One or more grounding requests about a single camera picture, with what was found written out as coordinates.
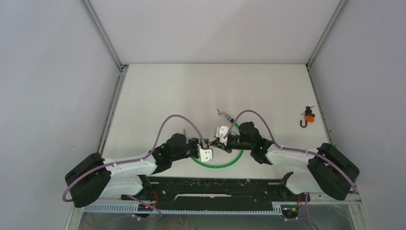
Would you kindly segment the green cable lock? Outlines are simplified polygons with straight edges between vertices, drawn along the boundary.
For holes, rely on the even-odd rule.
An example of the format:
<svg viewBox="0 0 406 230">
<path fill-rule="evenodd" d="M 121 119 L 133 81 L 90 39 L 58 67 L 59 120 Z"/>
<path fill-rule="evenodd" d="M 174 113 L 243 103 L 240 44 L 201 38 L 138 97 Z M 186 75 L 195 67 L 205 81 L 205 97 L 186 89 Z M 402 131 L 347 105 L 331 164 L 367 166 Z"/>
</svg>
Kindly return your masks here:
<svg viewBox="0 0 406 230">
<path fill-rule="evenodd" d="M 230 116 L 228 113 L 223 113 L 223 115 L 224 115 L 224 117 L 225 117 L 230 123 L 233 123 L 233 122 L 234 122 L 234 118 L 233 118 L 232 116 Z M 239 125 L 238 125 L 237 123 L 234 124 L 234 126 L 235 126 L 236 128 L 239 128 Z M 222 169 L 222 168 L 230 167 L 230 166 L 232 166 L 233 164 L 235 164 L 236 162 L 238 162 L 238 160 L 243 156 L 243 153 L 244 153 L 244 150 L 240 150 L 239 154 L 236 155 L 236 157 L 235 157 L 233 160 L 231 160 L 231 161 L 229 161 L 229 162 L 227 162 L 227 163 L 225 163 L 225 164 L 221 164 L 221 165 L 211 165 L 211 164 L 203 163 L 203 162 L 199 161 L 199 160 L 196 159 L 196 158 L 191 158 L 191 159 L 192 159 L 192 161 L 194 161 L 196 164 L 198 164 L 198 165 L 200 165 L 200 166 L 202 166 L 202 167 L 205 167 L 205 168 L 210 168 L 210 169 Z"/>
</svg>

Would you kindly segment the silver key bunch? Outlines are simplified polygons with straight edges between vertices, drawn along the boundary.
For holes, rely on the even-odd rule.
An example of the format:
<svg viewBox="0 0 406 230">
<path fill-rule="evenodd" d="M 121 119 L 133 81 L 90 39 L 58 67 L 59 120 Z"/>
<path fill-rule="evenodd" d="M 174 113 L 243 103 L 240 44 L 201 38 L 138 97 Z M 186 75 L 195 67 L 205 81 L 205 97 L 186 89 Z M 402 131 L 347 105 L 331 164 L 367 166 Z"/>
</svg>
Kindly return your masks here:
<svg viewBox="0 0 406 230">
<path fill-rule="evenodd" d="M 217 113 L 218 113 L 218 115 L 220 115 L 220 116 L 227 116 L 227 112 L 225 112 L 225 111 L 220 111 L 219 109 L 217 109 Z"/>
</svg>

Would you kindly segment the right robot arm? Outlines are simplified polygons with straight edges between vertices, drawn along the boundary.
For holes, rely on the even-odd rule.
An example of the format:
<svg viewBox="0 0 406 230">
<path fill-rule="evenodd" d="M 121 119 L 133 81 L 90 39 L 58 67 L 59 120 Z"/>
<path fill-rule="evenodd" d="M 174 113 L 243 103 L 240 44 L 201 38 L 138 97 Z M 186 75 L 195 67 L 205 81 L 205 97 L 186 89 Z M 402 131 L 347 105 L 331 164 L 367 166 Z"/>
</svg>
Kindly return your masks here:
<svg viewBox="0 0 406 230">
<path fill-rule="evenodd" d="M 239 125 L 239 133 L 221 126 L 216 130 L 212 147 L 228 153 L 248 150 L 259 164 L 285 165 L 301 172 L 288 172 L 279 186 L 279 196 L 291 200 L 297 194 L 323 192 L 339 201 L 346 199 L 360 174 L 359 168 L 330 143 L 316 149 L 295 149 L 268 140 L 259 133 L 253 122 Z"/>
</svg>

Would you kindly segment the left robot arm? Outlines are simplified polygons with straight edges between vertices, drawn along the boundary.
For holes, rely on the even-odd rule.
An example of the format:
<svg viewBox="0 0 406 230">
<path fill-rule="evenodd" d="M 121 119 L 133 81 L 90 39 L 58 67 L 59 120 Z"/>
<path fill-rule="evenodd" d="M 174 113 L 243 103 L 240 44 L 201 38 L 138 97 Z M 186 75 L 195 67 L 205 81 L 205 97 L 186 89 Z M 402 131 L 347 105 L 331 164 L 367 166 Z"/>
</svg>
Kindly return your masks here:
<svg viewBox="0 0 406 230">
<path fill-rule="evenodd" d="M 213 151 L 197 138 L 187 139 L 183 134 L 174 134 L 151 154 L 121 159 L 102 158 L 99 153 L 90 154 L 65 176 L 70 198 L 76 208 L 85 207 L 100 198 L 135 195 L 147 199 L 151 186 L 147 177 L 161 173 L 174 161 L 195 158 L 201 162 L 212 160 Z"/>
</svg>

